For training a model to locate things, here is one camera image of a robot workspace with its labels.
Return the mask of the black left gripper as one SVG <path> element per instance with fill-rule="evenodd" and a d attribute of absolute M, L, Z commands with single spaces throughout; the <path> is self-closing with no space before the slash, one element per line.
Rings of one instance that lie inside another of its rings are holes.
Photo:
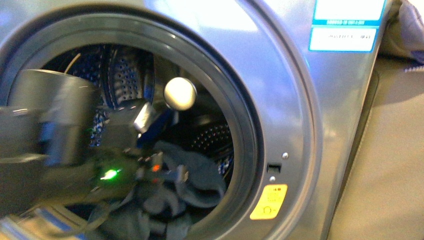
<path fill-rule="evenodd" d="M 92 202 L 123 198 L 140 182 L 184 183 L 188 180 L 187 165 L 177 164 L 165 170 L 165 154 L 153 150 L 151 144 L 139 146 L 139 140 L 149 133 L 159 118 L 152 104 L 144 99 L 123 101 L 110 110 L 100 145 L 93 149 Z"/>

